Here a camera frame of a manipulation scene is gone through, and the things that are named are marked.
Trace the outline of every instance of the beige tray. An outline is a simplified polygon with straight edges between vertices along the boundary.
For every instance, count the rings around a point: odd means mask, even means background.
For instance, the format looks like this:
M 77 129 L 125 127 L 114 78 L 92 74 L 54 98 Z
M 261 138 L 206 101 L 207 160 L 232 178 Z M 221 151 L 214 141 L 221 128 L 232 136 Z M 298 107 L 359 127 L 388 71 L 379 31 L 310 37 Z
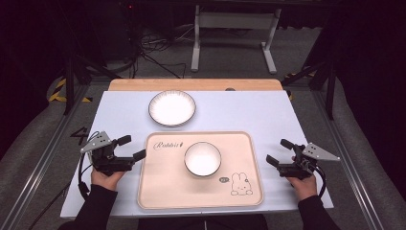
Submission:
M 212 175 L 188 171 L 184 156 L 196 142 L 209 142 L 221 153 Z M 156 132 L 147 138 L 138 202 L 145 209 L 249 206 L 262 202 L 251 137 L 242 131 Z

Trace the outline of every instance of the wooden table edge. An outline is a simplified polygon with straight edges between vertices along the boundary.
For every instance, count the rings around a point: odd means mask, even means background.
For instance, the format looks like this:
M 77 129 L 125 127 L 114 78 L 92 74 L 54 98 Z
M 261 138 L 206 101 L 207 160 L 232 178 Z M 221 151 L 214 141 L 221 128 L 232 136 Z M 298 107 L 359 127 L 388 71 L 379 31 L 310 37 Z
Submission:
M 283 90 L 279 80 L 262 79 L 116 79 L 108 91 L 269 91 Z

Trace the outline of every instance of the person's arm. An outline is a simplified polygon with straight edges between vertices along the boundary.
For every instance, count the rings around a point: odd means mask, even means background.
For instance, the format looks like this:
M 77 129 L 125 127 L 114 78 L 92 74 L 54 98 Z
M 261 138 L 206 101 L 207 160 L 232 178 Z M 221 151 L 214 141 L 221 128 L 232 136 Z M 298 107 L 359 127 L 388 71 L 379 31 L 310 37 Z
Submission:
M 114 172 L 107 176 L 95 170 L 92 171 L 92 185 L 89 197 L 74 221 L 62 224 L 58 230 L 70 229 L 106 229 L 107 221 L 116 200 L 116 187 L 124 172 Z
M 286 179 L 295 188 L 296 196 L 299 199 L 299 212 L 305 230 L 340 229 L 317 195 L 316 177 L 314 175 L 303 180 L 296 177 L 287 177 Z

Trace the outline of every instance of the white plate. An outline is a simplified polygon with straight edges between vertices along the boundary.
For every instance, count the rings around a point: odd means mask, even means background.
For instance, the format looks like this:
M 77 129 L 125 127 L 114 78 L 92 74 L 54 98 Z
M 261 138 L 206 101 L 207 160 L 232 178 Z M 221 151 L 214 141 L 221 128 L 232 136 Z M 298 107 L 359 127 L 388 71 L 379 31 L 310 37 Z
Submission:
M 185 153 L 185 165 L 195 175 L 211 175 L 221 165 L 220 151 L 207 142 L 195 143 Z
M 164 91 L 149 103 L 149 115 L 166 127 L 177 127 L 186 123 L 194 114 L 196 104 L 193 98 L 182 91 Z

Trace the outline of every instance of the rabbit cartoon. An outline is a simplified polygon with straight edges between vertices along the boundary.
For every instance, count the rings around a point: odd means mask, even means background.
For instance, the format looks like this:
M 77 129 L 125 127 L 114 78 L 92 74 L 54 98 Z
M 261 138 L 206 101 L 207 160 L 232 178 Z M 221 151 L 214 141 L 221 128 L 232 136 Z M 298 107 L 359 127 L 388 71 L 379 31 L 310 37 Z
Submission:
M 236 196 L 244 196 L 244 195 L 251 195 L 253 191 L 251 190 L 251 184 L 247 179 L 247 175 L 242 173 L 234 173 L 233 174 L 233 185 L 231 195 Z

